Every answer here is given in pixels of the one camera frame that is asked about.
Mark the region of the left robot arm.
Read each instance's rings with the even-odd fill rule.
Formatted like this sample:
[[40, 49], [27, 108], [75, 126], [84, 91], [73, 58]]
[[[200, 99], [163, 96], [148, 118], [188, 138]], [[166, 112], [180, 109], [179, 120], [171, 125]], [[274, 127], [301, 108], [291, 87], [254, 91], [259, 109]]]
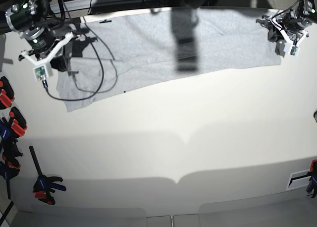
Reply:
[[309, 36], [306, 28], [317, 22], [317, 0], [296, 0], [282, 12], [263, 15], [256, 22], [268, 29], [270, 42], [284, 41], [286, 46], [297, 49]]

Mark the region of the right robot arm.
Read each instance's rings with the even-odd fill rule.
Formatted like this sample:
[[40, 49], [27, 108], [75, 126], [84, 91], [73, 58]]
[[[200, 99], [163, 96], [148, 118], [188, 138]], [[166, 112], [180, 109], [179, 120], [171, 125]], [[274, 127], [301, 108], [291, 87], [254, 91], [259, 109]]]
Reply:
[[66, 23], [63, 0], [13, 0], [5, 11], [11, 31], [17, 32], [31, 46], [27, 56], [40, 61], [52, 55], [51, 68], [59, 72], [70, 70], [71, 47], [58, 43], [66, 39], [71, 28]]

